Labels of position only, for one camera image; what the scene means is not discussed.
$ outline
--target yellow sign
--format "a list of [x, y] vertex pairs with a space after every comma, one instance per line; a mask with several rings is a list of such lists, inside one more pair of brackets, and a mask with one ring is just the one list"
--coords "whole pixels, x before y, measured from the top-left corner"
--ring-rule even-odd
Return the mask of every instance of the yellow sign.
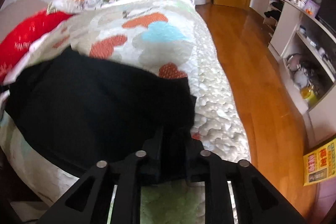
[[310, 185], [336, 176], [335, 146], [336, 139], [303, 156], [303, 185]]

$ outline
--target silver bolt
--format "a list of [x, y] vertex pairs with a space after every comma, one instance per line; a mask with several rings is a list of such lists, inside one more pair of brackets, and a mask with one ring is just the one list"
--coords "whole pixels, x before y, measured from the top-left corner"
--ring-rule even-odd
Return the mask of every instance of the silver bolt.
[[248, 167], [248, 166], [250, 166], [250, 162], [248, 160], [240, 160], [239, 165], [241, 167]]
[[201, 151], [201, 155], [202, 155], [203, 157], [208, 157], [208, 156], [211, 155], [211, 152], [210, 152], [209, 150], [202, 150], [202, 151]]
[[106, 165], [107, 165], [107, 162], [105, 160], [100, 160], [96, 164], [96, 166], [99, 167], [99, 168], [104, 168], [104, 167], [106, 167]]
[[142, 158], [142, 157], [146, 156], [147, 153], [146, 153], [146, 151], [139, 150], [139, 151], [135, 152], [135, 155], [136, 155], [138, 158]]

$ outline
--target red fabric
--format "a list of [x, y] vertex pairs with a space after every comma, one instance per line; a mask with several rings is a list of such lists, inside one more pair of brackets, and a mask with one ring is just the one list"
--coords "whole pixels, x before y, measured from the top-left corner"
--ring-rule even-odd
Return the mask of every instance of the red fabric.
[[35, 40], [51, 32], [60, 22], [71, 16], [63, 12], [46, 15], [44, 9], [16, 26], [0, 43], [0, 83]]

